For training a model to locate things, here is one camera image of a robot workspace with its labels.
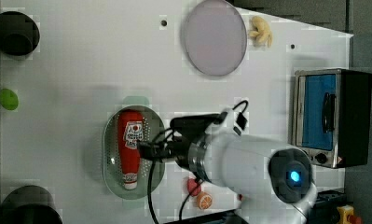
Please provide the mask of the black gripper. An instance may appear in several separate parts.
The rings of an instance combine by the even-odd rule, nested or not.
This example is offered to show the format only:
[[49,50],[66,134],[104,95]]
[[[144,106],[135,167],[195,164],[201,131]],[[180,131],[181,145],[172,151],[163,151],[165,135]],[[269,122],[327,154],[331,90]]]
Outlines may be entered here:
[[175,136],[173,140],[164,142],[159,141],[152,143],[148,141],[138,141],[138,148],[153,148],[153,151],[140,150],[139,154],[142,159],[149,161],[175,161],[180,167],[188,168],[188,151],[191,142],[183,136]]

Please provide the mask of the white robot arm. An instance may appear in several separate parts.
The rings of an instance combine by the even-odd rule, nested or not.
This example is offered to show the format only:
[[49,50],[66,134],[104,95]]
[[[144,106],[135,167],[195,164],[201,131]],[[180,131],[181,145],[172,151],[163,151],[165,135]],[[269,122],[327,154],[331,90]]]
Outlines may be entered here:
[[204,183],[242,196],[237,220],[248,224],[306,224],[317,199],[306,152],[243,131],[246,117],[232,109],[218,114],[174,118],[167,139],[158,133],[139,140],[149,161],[176,163]]

